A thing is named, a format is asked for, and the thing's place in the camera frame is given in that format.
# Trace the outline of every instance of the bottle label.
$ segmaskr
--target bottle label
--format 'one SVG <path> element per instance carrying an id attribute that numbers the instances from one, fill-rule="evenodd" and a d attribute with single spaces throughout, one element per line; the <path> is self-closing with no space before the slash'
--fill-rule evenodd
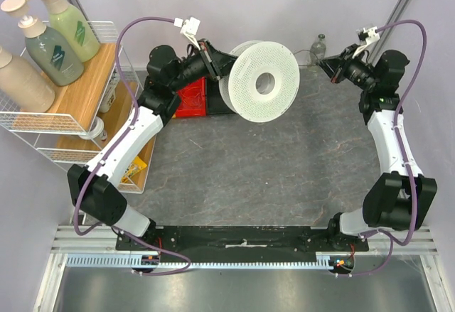
<path id="1" fill-rule="evenodd" d="M 67 78 L 67 79 L 70 79 L 72 77 L 75 76 L 75 71 L 74 71 L 74 64 L 71 63 L 71 65 L 69 67 L 67 67 L 66 69 L 62 70 L 62 74 Z"/>
<path id="2" fill-rule="evenodd" d="M 77 21 L 76 34 L 74 35 L 74 39 L 77 42 L 77 44 L 79 44 L 79 45 L 84 44 L 85 27 L 81 21 Z"/>
<path id="3" fill-rule="evenodd" d="M 56 70 L 60 70 L 63 65 L 63 60 L 65 59 L 65 51 L 62 50 L 62 47 L 56 45 L 54 47 L 54 53 L 50 59 L 50 64 L 55 67 Z"/>

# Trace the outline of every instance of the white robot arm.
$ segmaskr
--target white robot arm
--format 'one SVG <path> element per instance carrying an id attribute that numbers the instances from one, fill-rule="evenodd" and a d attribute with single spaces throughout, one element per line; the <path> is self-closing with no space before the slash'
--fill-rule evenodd
<path id="1" fill-rule="evenodd" d="M 318 65 L 332 83 L 339 83 L 347 78 L 362 89 L 359 109 L 375 140 L 382 175 L 366 195 L 361 209 L 351 213 L 339 213 L 332 220 L 336 221 L 337 232 L 342 235 L 357 236 L 378 227 L 394 230 L 406 230 L 410 227 L 410 183 L 402 149 L 394 131 L 399 129 L 417 184 L 418 229 L 436 194 L 437 185 L 434 179 L 423 176 L 414 160 L 403 129 L 401 112 L 397 117 L 397 126 L 394 126 L 394 114 L 400 101 L 396 90 L 409 61 L 401 52 L 387 50 L 374 67 L 364 63 L 362 57 L 365 45 L 376 41 L 377 36 L 364 29 L 359 33 L 359 38 L 365 41 L 362 45 L 351 45 L 340 55 L 320 60 Z M 154 232 L 155 222 L 130 207 L 116 187 L 134 157 L 173 116 L 180 104 L 176 91 L 201 77 L 220 79 L 229 74 L 235 56 L 214 49 L 205 40 L 198 41 L 198 46 L 193 55 L 183 60 L 178 59 L 168 45 L 152 50 L 147 65 L 149 76 L 138 100 L 139 115 L 134 126 L 132 127 L 132 113 L 117 135 L 86 167 L 74 165 L 68 171 L 73 204 L 85 180 L 96 169 L 105 151 L 118 142 L 125 129 L 132 129 L 107 160 L 101 162 L 102 166 L 97 170 L 95 179 L 82 199 L 81 210 L 107 225 L 118 227 L 137 237 Z"/>

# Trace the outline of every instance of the cable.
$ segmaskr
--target cable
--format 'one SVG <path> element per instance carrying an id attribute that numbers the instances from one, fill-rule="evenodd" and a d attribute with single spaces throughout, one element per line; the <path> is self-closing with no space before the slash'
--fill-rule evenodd
<path id="1" fill-rule="evenodd" d="M 363 51 L 363 54 L 365 55 L 365 53 L 367 54 L 367 57 L 366 57 L 365 60 L 368 62 L 368 58 L 370 58 L 370 51 L 367 50 L 367 49 L 365 49 L 365 50 Z"/>
<path id="2" fill-rule="evenodd" d="M 390 239 L 389 254 L 385 258 L 385 261 L 378 268 L 375 268 L 375 269 L 373 269 L 371 271 L 365 271 L 365 272 L 356 273 L 356 274 L 339 274 L 339 276 L 349 276 L 349 277 L 352 277 L 352 276 L 363 276 L 363 275 L 373 274 L 373 273 L 381 270 L 382 268 L 385 267 L 385 265 L 390 261 L 390 259 L 392 257 L 393 242 L 396 242 L 400 246 L 406 246 L 406 245 L 408 245 L 411 242 L 412 236 L 413 236 L 414 231 L 415 231 L 415 224 L 416 224 L 416 221 L 417 221 L 417 190 L 415 188 L 416 184 L 415 184 L 415 180 L 414 180 L 414 174 L 412 173 L 412 169 L 411 169 L 411 166 L 410 166 L 410 160 L 409 160 L 409 157 L 408 157 L 407 152 L 406 152 L 405 143 L 403 142 L 403 138 L 401 136 L 400 130 L 397 128 L 397 125 L 398 125 L 398 116 L 400 114 L 401 107 L 403 106 L 403 102 L 405 101 L 405 99 L 406 99 L 407 95 L 409 94 L 412 86 L 414 85 L 415 80 L 417 79 L 417 76 L 418 76 L 418 74 L 420 72 L 420 68 L 422 67 L 422 63 L 424 61 L 425 51 L 427 49 L 427 32 L 426 32 L 425 27 L 423 26 L 423 24 L 420 23 L 419 21 L 414 20 L 414 19 L 405 19 L 405 20 L 402 20 L 402 21 L 398 21 L 398 22 L 394 22 L 394 23 L 391 23 L 391 24 L 387 24 L 386 26 L 383 26 L 383 27 L 377 29 L 376 32 L 379 33 L 381 31 L 384 31 L 384 30 L 389 29 L 389 28 L 393 28 L 394 26 L 398 26 L 398 25 L 401 25 L 401 24 L 415 24 L 416 26 L 418 26 L 420 28 L 420 31 L 422 32 L 422 51 L 420 52 L 419 62 L 417 63 L 417 66 L 416 66 L 415 71 L 414 71 L 414 75 L 412 76 L 411 81 L 409 82 L 405 92 L 403 93 L 403 96 L 401 97 L 400 102 L 397 105 L 397 109 L 395 110 L 395 113 L 393 115 L 393 125 L 394 125 L 395 135 L 397 137 L 397 141 L 398 141 L 398 145 L 399 145 L 400 151 L 401 151 L 401 153 L 403 155 L 403 160 L 404 160 L 404 163 L 405 163 L 406 172 L 407 172 L 407 175 L 409 177 L 409 185 L 411 187 L 411 223 L 409 224 L 409 230 L 407 232 L 406 238 L 403 241 L 397 239 L 395 236 L 392 235 L 392 233 L 388 232 L 387 230 L 383 230 L 383 229 L 369 230 L 367 232 L 361 233 L 360 236 L 364 237 L 365 239 L 367 239 L 369 237 L 372 237 L 373 235 L 376 235 L 379 232 L 383 233 L 384 235 L 389 237 L 389 239 Z"/>
<path id="3" fill-rule="evenodd" d="M 115 231 L 115 229 L 113 227 L 111 227 L 111 230 L 114 234 L 116 234 L 117 237 L 120 237 L 120 234 L 118 232 Z"/>
<path id="4" fill-rule="evenodd" d="M 355 256 L 355 245 L 353 243 L 350 244 L 350 250 L 351 250 L 351 253 L 350 253 L 350 256 L 348 259 L 354 259 L 354 256 Z"/>
<path id="5" fill-rule="evenodd" d="M 355 257 L 352 258 L 353 261 L 353 266 L 352 267 L 347 267 L 344 264 L 339 264 L 338 266 L 345 269 L 346 271 L 352 272 L 355 269 Z"/>
<path id="6" fill-rule="evenodd" d="M 124 34 L 132 27 L 134 26 L 135 24 L 138 24 L 140 22 L 143 22 L 143 21 L 161 21 L 161 22 L 167 22 L 167 23 L 174 23 L 174 20 L 173 19 L 169 19 L 169 18 L 163 18 L 163 17 L 142 17 L 142 18 L 138 18 L 134 21 L 132 21 L 131 23 L 129 23 L 127 26 L 124 27 L 124 29 L 122 30 L 122 32 L 119 34 L 119 37 L 117 39 L 117 43 L 115 45 L 115 64 L 117 66 L 117 71 L 119 73 L 119 76 L 120 76 L 120 79 L 122 80 L 124 86 L 126 87 L 127 91 L 128 91 L 128 94 L 131 96 L 132 98 L 132 102 L 133 102 L 133 106 L 134 106 L 134 114 L 133 114 L 133 119 L 132 119 L 132 124 L 130 125 L 131 127 L 134 126 L 134 124 L 136 123 L 136 120 L 137 120 L 137 117 L 139 115 L 139 105 L 137 103 L 137 100 L 136 100 L 136 96 L 134 95 L 134 92 L 133 90 L 131 89 L 131 87 L 129 86 L 128 84 L 128 81 L 127 81 L 127 78 L 125 77 L 125 74 L 123 73 L 123 70 L 122 68 L 120 67 L 120 59 L 119 59 L 119 53 L 120 53 L 120 45 L 121 45 L 121 42 L 122 42 L 122 39 L 123 39 L 123 36 Z M 111 147 L 109 147 L 105 154 L 103 155 L 103 157 L 101 158 L 100 162 L 95 166 L 95 168 L 93 169 L 93 171 L 89 174 L 89 176 L 87 177 L 87 180 L 84 182 L 84 184 L 82 185 L 82 188 L 80 189 L 80 193 L 79 193 L 79 196 L 77 197 L 77 200 L 76 200 L 76 204 L 75 204 L 75 209 L 74 209 L 74 214 L 73 214 L 73 224 L 74 224 L 74 231 L 76 232 L 76 234 L 78 234 L 79 236 L 83 236 L 83 235 L 86 235 L 88 234 L 89 232 L 91 232 L 92 230 L 94 230 L 97 226 L 101 225 L 101 222 L 96 222 L 95 224 L 91 225 L 90 227 L 88 227 L 85 231 L 81 231 L 80 228 L 79 228 L 79 220 L 77 218 L 77 215 L 79 213 L 79 210 L 80 210 L 80 205 L 82 203 L 82 198 L 84 197 L 84 194 L 85 192 L 87 191 L 87 188 L 89 186 L 89 184 L 92 182 L 92 179 L 95 177 L 95 174 L 99 171 L 99 169 L 101 168 L 102 166 L 102 162 L 104 162 L 107 157 L 109 157 L 109 155 L 115 150 L 115 148 L 120 144 L 120 142 L 127 136 L 127 134 L 129 133 L 131 129 L 125 129 L 125 131 L 120 135 L 120 137 L 111 145 Z M 189 268 L 189 266 L 191 265 L 191 260 L 184 256 L 184 255 L 181 255 L 181 254 L 178 254 L 178 253 L 175 253 L 175 252 L 171 252 L 171 251 L 168 251 L 168 250 L 165 250 L 165 249 L 161 249 L 161 248 L 158 248 L 158 247 L 155 247 L 155 246 L 152 246 L 148 243 L 145 243 L 144 241 L 140 240 L 138 237 L 128 233 L 128 232 L 125 232 L 124 230 L 120 230 L 119 228 L 116 228 L 114 227 L 116 230 L 118 230 L 119 232 L 120 231 L 123 231 L 124 234 L 128 237 L 130 237 L 131 239 L 133 239 L 135 242 L 139 243 L 139 244 L 142 244 L 143 246 L 145 247 L 148 247 L 152 250 L 156 250 L 158 252 L 163 252 L 165 254 L 169 254 L 169 255 L 172 255 L 172 256 L 175 256 L 175 257 L 180 257 L 181 259 L 183 259 L 184 261 L 188 262 L 186 266 L 184 266 L 183 268 L 180 268 L 180 269 L 174 269 L 172 271 L 165 271 L 165 272 L 162 272 L 162 273 L 150 273 L 150 274 L 147 274 L 148 276 L 163 276 L 163 275 L 169 275 L 169 274 L 176 274 L 176 273 L 180 273 L 182 271 L 185 271 L 187 270 L 187 268 Z"/>
<path id="7" fill-rule="evenodd" d="M 309 50 L 309 49 L 301 49 L 301 50 L 299 50 L 299 51 L 296 51 L 296 52 L 293 53 L 292 55 L 297 55 L 298 53 L 301 53 L 302 51 L 308 51 L 309 53 L 313 54 L 314 57 L 315 57 L 317 60 L 319 60 L 318 56 L 317 56 L 313 51 L 311 51 L 311 50 Z M 298 66 L 299 66 L 299 67 L 314 67 L 314 66 L 316 66 L 316 65 L 298 65 Z"/>

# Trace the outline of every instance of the white bracket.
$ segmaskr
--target white bracket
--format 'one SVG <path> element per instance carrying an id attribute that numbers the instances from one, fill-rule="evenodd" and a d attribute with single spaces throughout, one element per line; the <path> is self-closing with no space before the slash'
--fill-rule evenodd
<path id="1" fill-rule="evenodd" d="M 374 42 L 378 42 L 380 39 L 379 33 L 376 32 L 378 29 L 377 26 L 373 26 L 372 28 L 363 28 L 363 30 L 359 33 L 360 34 L 367 34 L 368 36 L 365 38 L 364 41 L 360 42 L 360 46 L 355 50 L 353 58 L 360 53 L 362 53 L 366 48 L 372 45 Z"/>
<path id="2" fill-rule="evenodd" d="M 200 46 L 198 40 L 196 40 L 196 34 L 199 29 L 200 21 L 194 17 L 190 17 L 185 21 L 181 18 L 176 18 L 174 21 L 174 25 L 181 28 L 180 34 L 187 37 L 187 39 L 193 44 L 198 50 L 200 50 Z"/>

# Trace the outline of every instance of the pump dispenser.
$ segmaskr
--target pump dispenser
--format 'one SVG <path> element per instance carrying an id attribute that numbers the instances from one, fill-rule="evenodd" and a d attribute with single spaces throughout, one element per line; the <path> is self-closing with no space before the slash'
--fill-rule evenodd
<path id="1" fill-rule="evenodd" d="M 67 0 L 42 0 L 49 12 L 49 23 L 65 36 L 83 62 L 95 56 L 100 43 L 78 8 Z"/>
<path id="2" fill-rule="evenodd" d="M 55 99 L 54 89 L 27 60 L 0 45 L 0 90 L 27 112 L 43 113 Z"/>
<path id="3" fill-rule="evenodd" d="M 28 54 L 44 73 L 56 85 L 69 85 L 81 76 L 84 65 L 61 33 L 28 15 L 27 1 L 5 0 L 1 10 L 21 18 L 18 25 L 26 37 Z"/>

